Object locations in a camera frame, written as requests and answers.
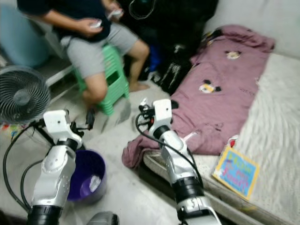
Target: white bedsheet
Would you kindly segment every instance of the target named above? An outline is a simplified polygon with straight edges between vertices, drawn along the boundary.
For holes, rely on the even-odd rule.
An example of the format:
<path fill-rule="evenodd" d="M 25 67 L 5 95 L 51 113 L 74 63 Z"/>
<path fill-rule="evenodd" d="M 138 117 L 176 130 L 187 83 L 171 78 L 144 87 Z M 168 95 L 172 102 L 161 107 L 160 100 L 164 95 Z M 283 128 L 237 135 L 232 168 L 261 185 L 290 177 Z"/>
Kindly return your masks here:
<path fill-rule="evenodd" d="M 237 149 L 260 166 L 250 203 L 300 224 L 300 60 L 271 54 Z"/>

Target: plastic bucket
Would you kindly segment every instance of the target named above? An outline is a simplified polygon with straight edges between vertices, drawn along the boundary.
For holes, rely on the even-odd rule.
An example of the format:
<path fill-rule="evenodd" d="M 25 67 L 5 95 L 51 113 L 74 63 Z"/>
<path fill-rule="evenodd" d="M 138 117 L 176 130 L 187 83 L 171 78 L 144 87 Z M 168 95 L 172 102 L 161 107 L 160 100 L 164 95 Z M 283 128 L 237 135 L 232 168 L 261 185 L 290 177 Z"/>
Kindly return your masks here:
<path fill-rule="evenodd" d="M 106 166 L 103 158 L 91 150 L 76 152 L 76 168 L 70 182 L 69 201 L 94 203 L 106 191 Z"/>

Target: pink blanket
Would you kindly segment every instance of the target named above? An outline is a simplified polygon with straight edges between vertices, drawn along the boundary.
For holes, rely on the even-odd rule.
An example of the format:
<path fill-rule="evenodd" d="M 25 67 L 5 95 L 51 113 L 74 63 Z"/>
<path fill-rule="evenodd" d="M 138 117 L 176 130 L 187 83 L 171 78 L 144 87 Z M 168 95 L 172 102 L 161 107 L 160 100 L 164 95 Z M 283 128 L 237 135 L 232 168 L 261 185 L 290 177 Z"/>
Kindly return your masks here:
<path fill-rule="evenodd" d="M 240 132 L 274 48 L 273 39 L 248 28 L 220 29 L 222 35 L 191 59 L 194 67 L 172 96 L 180 104 L 172 127 L 194 154 L 219 155 Z M 157 143 L 137 137 L 124 149 L 123 164 L 135 168 L 147 150 L 158 150 Z"/>

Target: electric fan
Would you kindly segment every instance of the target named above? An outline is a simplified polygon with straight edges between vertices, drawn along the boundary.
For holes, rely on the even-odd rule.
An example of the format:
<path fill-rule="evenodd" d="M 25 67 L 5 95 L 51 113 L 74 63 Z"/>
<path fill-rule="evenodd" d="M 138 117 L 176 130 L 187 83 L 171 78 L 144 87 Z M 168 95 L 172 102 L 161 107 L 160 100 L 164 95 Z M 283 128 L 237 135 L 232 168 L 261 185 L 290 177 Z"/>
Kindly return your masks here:
<path fill-rule="evenodd" d="M 42 116 L 50 100 L 50 91 L 37 71 L 22 66 L 0 70 L 0 123 L 30 123 Z"/>

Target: leg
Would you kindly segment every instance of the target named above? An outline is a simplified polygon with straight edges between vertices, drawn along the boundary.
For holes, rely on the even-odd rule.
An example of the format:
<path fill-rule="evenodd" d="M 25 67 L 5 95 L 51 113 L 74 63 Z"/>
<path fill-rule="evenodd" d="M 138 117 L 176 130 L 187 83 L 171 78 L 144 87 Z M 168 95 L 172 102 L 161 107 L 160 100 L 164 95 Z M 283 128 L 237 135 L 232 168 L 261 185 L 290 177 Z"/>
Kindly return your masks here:
<path fill-rule="evenodd" d="M 87 85 L 82 95 L 88 108 L 101 102 L 107 93 L 104 57 L 101 51 L 101 42 L 89 43 L 78 38 L 73 38 L 67 48 L 73 66 L 78 68 Z"/>
<path fill-rule="evenodd" d="M 107 40 L 110 44 L 116 46 L 121 54 L 128 54 L 133 58 L 130 68 L 129 90 L 147 89 L 148 86 L 139 84 L 137 79 L 149 55 L 149 47 L 143 41 L 139 40 L 128 28 L 116 23 L 112 24 Z"/>

